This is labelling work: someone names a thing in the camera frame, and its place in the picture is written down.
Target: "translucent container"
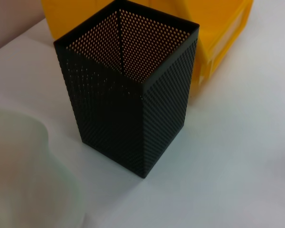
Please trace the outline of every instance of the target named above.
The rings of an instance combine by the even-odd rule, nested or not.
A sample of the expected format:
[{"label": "translucent container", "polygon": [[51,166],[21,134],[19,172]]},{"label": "translucent container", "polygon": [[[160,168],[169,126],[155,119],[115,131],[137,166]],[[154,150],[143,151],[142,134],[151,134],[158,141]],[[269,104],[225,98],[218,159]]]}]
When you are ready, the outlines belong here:
[{"label": "translucent container", "polygon": [[[253,0],[132,0],[200,24],[191,82],[198,92],[246,25]],[[77,27],[112,0],[42,0],[54,39]]]},{"label": "translucent container", "polygon": [[49,153],[40,122],[0,110],[0,228],[78,228],[76,179]]}]

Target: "pen holder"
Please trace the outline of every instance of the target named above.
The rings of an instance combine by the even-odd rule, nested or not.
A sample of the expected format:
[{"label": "pen holder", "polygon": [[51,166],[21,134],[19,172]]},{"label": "pen holder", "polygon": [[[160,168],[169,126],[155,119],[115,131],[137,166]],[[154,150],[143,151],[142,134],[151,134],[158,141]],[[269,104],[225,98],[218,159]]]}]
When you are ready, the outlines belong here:
[{"label": "pen holder", "polygon": [[184,125],[198,31],[116,0],[55,41],[82,141],[146,177]]}]

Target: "white table surface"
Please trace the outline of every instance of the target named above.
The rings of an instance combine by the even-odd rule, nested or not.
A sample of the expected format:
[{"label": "white table surface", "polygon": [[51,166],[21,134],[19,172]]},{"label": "white table surface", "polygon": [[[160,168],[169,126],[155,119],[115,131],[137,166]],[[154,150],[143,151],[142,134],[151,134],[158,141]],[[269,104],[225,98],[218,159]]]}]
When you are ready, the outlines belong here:
[{"label": "white table surface", "polygon": [[285,228],[285,0],[247,28],[142,180],[80,141],[46,21],[0,49],[0,107],[40,119],[86,194],[84,228]]}]

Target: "frosted plastic cup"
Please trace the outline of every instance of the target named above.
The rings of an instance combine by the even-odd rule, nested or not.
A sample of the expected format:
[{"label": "frosted plastic cup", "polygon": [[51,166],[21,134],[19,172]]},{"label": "frosted plastic cup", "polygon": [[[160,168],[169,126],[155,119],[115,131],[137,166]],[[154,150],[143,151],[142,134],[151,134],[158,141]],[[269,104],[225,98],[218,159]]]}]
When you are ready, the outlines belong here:
[{"label": "frosted plastic cup", "polygon": [[0,228],[79,228],[84,213],[76,179],[49,152],[45,126],[0,110]]}]

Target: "yellow storage box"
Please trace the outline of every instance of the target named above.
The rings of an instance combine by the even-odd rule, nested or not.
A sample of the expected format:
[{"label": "yellow storage box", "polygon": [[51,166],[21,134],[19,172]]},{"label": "yellow storage box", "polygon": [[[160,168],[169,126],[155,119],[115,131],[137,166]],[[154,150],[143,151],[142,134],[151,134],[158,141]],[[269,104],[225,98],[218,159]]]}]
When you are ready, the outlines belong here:
[{"label": "yellow storage box", "polygon": [[[132,0],[200,24],[191,95],[207,81],[246,25],[253,0]],[[42,0],[47,22],[58,39],[112,0]]]}]

